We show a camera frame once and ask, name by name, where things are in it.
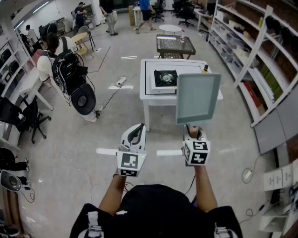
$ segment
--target man in blue shirt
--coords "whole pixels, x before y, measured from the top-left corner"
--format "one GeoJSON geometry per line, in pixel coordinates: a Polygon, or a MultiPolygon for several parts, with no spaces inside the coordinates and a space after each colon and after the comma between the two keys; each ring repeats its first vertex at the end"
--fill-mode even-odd
{"type": "Polygon", "coordinates": [[[151,12],[156,14],[155,10],[150,5],[149,0],[140,0],[140,9],[143,15],[143,22],[141,22],[136,28],[135,31],[137,34],[140,34],[139,29],[144,25],[144,23],[148,23],[150,30],[154,31],[155,28],[152,27],[152,19],[151,19],[151,12]]]}

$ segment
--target shorts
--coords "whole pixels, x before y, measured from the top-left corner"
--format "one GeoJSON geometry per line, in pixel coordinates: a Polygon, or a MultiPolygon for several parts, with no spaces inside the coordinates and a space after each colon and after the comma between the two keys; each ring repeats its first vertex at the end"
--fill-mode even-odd
{"type": "Polygon", "coordinates": [[[143,20],[149,20],[151,18],[150,10],[141,10],[143,15],[143,20]]]}

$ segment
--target gray floor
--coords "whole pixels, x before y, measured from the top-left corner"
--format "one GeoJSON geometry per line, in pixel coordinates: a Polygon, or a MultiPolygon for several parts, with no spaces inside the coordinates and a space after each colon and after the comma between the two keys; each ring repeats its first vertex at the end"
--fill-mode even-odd
{"type": "MultiPolygon", "coordinates": [[[[29,158],[30,171],[26,173],[35,189],[35,201],[30,204],[20,195],[20,212],[25,229],[35,238],[65,238],[84,203],[90,202],[90,185],[84,171],[73,168],[66,157],[77,168],[83,168],[90,176],[94,205],[102,199],[116,169],[116,159],[96,154],[96,148],[117,148],[122,133],[132,125],[144,122],[142,101],[139,99],[139,74],[141,59],[153,58],[156,52],[156,34],[162,33],[161,24],[177,25],[179,19],[165,13],[165,22],[155,23],[156,31],[143,26],[136,35],[129,25],[128,14],[118,16],[115,26],[118,36],[105,31],[107,24],[92,31],[96,48],[95,58],[85,58],[89,71],[97,71],[102,59],[108,54],[100,70],[89,77],[96,87],[96,95],[105,105],[115,90],[109,90],[118,76],[128,79],[136,75],[127,85],[133,89],[120,90],[110,101],[96,123],[85,121],[58,95],[54,87],[43,87],[41,93],[54,107],[49,111],[39,102],[45,115],[52,121],[43,124],[48,139],[37,133],[36,143],[31,144],[30,134],[21,135],[18,153],[21,160],[29,158]],[[121,60],[125,56],[136,59],[121,60]]],[[[186,28],[196,48],[193,60],[205,60],[213,72],[222,75],[220,89],[223,100],[217,102],[214,117],[203,128],[211,141],[211,155],[207,170],[218,204],[231,205],[239,221],[246,219],[245,211],[256,212],[266,202],[269,194],[263,191],[263,173],[274,164],[271,154],[262,156],[256,165],[254,177],[249,184],[241,181],[245,167],[252,167],[258,157],[258,148],[251,119],[234,79],[212,46],[198,34],[195,27],[186,28]]],[[[182,127],[175,125],[175,108],[170,106],[150,108],[151,132],[147,133],[146,150],[150,153],[138,178],[128,178],[133,184],[164,183],[181,192],[186,192],[194,175],[191,167],[185,167],[180,157],[157,157],[156,150],[176,149],[182,145],[182,127]]],[[[193,199],[195,187],[188,193],[193,199]]],[[[267,237],[258,231],[260,215],[244,222],[241,227],[245,238],[267,237]]]]}

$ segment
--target stove burner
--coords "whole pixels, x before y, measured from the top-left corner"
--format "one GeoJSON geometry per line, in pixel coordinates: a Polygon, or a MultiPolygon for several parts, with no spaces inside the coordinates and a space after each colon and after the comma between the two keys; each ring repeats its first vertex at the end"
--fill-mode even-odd
{"type": "Polygon", "coordinates": [[[159,76],[160,80],[169,84],[173,81],[174,76],[172,74],[163,73],[161,76],[159,76]]]}
{"type": "Polygon", "coordinates": [[[176,70],[155,70],[154,80],[156,87],[175,87],[177,86],[176,70]]]}

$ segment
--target bottle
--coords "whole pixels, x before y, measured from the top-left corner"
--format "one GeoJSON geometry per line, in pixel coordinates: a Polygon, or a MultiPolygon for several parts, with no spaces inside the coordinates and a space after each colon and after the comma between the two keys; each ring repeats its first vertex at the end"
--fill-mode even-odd
{"type": "Polygon", "coordinates": [[[180,42],[184,43],[184,30],[182,30],[182,34],[180,36],[180,42]]]}
{"type": "Polygon", "coordinates": [[[208,73],[208,65],[205,65],[205,68],[202,70],[202,73],[208,73]]]}

